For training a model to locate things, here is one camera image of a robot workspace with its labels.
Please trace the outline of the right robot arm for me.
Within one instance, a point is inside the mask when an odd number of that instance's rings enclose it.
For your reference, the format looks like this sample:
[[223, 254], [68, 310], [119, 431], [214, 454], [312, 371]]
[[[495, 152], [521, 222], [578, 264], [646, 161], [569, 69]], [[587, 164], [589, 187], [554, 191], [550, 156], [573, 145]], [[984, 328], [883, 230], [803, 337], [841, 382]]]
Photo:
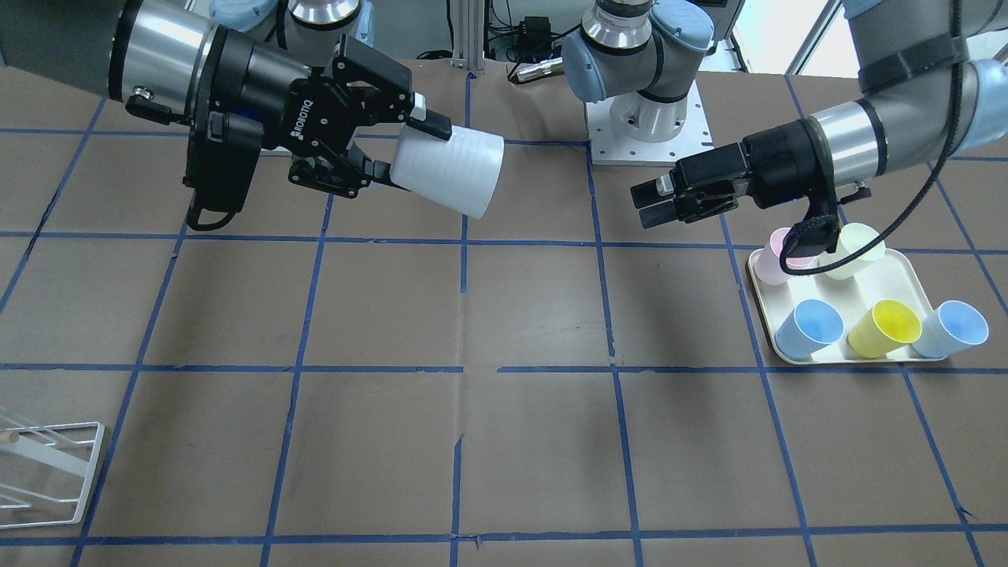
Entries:
[[356, 198], [381, 183], [485, 214], [504, 139], [453, 125], [410, 69], [360, 42], [360, 1], [254, 8], [277, 17], [274, 43], [169, 1], [4, 1], [2, 62], [186, 125], [195, 231], [240, 213], [261, 152], [277, 148], [302, 187]]

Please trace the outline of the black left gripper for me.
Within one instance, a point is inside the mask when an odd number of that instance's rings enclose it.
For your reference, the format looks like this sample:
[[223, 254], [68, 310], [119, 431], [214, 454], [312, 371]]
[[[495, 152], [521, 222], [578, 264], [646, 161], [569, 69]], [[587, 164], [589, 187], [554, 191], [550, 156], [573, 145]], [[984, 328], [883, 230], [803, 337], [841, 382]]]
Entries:
[[670, 175], [634, 184], [634, 207], [644, 229], [696, 221], [738, 207], [753, 169], [741, 141], [680, 159]]

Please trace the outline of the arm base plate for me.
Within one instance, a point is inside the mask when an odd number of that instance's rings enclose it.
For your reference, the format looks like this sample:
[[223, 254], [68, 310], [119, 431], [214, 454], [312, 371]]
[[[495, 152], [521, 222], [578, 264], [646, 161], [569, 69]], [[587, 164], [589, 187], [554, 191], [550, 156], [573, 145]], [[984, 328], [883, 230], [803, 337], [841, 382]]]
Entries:
[[596, 165], [669, 166], [715, 147], [696, 83], [665, 104], [636, 92], [584, 105]]

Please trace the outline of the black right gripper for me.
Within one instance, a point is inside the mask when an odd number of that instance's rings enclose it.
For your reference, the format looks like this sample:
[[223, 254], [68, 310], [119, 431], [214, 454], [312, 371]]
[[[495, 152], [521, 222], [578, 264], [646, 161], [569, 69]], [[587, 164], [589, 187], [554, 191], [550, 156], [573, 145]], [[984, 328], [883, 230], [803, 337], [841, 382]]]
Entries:
[[278, 146], [293, 158], [288, 179], [302, 187], [356, 198], [371, 183], [393, 182], [391, 165], [374, 161], [356, 144], [358, 130], [401, 124], [449, 141], [453, 123], [413, 93], [413, 72], [353, 36], [339, 37], [330, 67], [293, 80]]

